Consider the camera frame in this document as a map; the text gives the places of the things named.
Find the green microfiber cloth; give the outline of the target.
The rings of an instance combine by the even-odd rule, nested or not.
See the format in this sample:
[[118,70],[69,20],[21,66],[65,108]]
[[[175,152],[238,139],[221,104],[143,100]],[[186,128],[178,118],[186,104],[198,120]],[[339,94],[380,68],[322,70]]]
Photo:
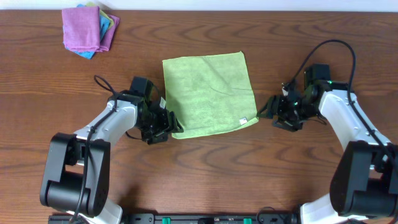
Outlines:
[[166,106],[183,128],[173,138],[224,134],[259,121],[242,52],[171,58],[162,65]]

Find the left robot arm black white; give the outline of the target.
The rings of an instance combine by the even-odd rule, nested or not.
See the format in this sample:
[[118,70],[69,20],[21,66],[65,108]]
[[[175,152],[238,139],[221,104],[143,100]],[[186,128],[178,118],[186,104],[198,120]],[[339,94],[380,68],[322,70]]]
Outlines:
[[72,134],[50,140],[40,202],[71,214],[72,223],[121,223],[123,210],[108,197],[110,152],[132,128],[148,145],[165,142],[183,128],[174,112],[148,94],[124,90],[109,97],[105,109]]

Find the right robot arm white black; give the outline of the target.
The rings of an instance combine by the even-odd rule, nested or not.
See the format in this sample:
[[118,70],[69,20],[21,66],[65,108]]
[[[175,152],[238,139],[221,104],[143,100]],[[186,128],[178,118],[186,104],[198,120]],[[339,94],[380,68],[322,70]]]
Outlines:
[[344,223],[397,216],[397,146],[381,134],[348,84],[315,80],[301,95],[288,84],[257,117],[291,132],[318,116],[333,128],[343,155],[329,193],[300,207],[301,223]]

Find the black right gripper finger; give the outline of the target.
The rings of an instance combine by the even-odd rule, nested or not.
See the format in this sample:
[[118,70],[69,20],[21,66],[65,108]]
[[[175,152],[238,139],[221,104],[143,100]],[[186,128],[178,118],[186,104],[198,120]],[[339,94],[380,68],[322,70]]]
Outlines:
[[286,131],[290,131],[290,132],[296,132],[302,129],[303,124],[300,122],[293,122],[290,123],[286,120],[283,120],[281,118],[277,118],[276,120],[274,120],[272,122],[273,127],[276,128],[280,128],[280,129],[284,129]]
[[278,105],[279,96],[271,96],[268,99],[268,102],[257,112],[257,117],[272,119],[275,115],[277,115]]

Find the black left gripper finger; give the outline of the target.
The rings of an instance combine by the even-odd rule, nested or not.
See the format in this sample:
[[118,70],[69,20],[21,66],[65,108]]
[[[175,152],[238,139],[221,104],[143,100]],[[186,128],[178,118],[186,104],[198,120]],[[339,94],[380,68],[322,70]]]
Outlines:
[[183,127],[179,123],[175,113],[173,111],[169,112],[169,133],[183,133]]
[[166,141],[168,141],[168,138],[169,138],[169,135],[167,133],[155,134],[155,135],[152,135],[151,137],[149,137],[146,140],[146,143],[148,145],[151,145],[151,144],[166,142]]

